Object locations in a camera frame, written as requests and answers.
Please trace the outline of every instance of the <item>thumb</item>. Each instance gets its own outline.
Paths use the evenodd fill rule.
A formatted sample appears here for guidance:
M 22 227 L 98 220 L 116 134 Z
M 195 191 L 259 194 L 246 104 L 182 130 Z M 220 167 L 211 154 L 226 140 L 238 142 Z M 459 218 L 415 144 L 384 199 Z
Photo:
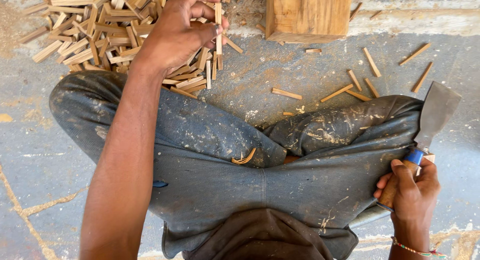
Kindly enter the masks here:
M 398 188 L 400 190 L 416 186 L 412 172 L 399 159 L 392 160 L 390 165 L 393 173 L 398 177 Z
M 194 32 L 199 36 L 201 45 L 213 40 L 223 31 L 221 24 L 202 24 Z

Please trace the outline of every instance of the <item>dark t-shirt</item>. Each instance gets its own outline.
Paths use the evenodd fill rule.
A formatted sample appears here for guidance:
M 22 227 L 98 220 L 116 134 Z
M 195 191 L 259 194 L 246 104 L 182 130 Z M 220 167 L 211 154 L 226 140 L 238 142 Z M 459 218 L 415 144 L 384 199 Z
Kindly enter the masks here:
M 230 216 L 188 260 L 315 259 L 333 260 L 318 233 L 279 211 L 261 208 Z

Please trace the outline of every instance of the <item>wooden handle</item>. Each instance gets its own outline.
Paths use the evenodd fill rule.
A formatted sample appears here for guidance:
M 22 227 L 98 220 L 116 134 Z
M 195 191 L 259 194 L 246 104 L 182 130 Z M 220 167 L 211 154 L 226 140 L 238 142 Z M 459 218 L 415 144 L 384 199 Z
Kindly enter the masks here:
M 415 176 L 417 175 L 417 169 L 419 166 L 409 160 L 403 160 L 402 162 L 412 172 L 412 176 L 415 179 Z M 397 193 L 398 185 L 399 185 L 399 178 L 393 174 L 388 180 L 387 186 L 385 186 L 385 189 L 383 189 L 383 192 L 381 193 L 381 196 L 378 199 L 377 204 L 380 207 L 385 208 L 388 211 L 392 211 L 392 212 L 394 211 L 393 198 Z

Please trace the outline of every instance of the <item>bracelet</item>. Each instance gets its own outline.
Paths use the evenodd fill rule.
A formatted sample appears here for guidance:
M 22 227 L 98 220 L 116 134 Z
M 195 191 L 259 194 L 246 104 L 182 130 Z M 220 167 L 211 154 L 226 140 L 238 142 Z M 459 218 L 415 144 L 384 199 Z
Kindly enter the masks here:
M 436 256 L 436 257 L 439 257 L 439 258 L 446 258 L 446 257 L 447 257 L 445 254 L 442 254 L 442 253 L 437 252 L 436 246 L 433 248 L 433 250 L 431 250 L 431 251 L 429 251 L 429 252 L 419 252 L 419 251 L 416 251 L 416 250 L 414 250 L 414 249 L 411 249 L 411 248 L 409 248 L 409 247 L 407 247 L 407 246 L 405 246 L 405 245 L 400 244 L 400 243 L 398 242 L 397 238 L 394 237 L 394 236 L 392 237 L 392 239 L 393 239 L 393 245 L 399 245 L 400 247 L 402 247 L 402 248 L 404 248 L 404 249 L 407 249 L 407 250 L 409 250 L 409 251 L 411 251 L 411 252 L 420 254 L 420 255 L 422 255 L 422 256 L 427 256 L 427 257 L 429 257 L 429 256 Z

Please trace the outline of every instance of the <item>person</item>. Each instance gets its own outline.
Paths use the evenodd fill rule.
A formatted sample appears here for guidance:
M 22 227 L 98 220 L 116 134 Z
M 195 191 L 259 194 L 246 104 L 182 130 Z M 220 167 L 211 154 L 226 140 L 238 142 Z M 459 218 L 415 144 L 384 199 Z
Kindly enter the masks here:
M 52 91 L 55 119 L 97 163 L 80 259 L 136 258 L 147 209 L 164 220 L 167 258 L 345 259 L 358 243 L 348 223 L 393 174 L 394 236 L 428 253 L 436 166 L 423 159 L 415 182 L 398 160 L 413 144 L 423 102 L 381 97 L 292 116 L 261 132 L 161 90 L 166 75 L 199 48 L 213 48 L 229 26 L 225 17 L 221 25 L 191 22 L 215 21 L 204 2 L 220 0 L 169 0 L 128 77 L 72 73 Z M 231 163 L 253 148 L 246 164 Z M 391 259 L 423 257 L 391 248 Z

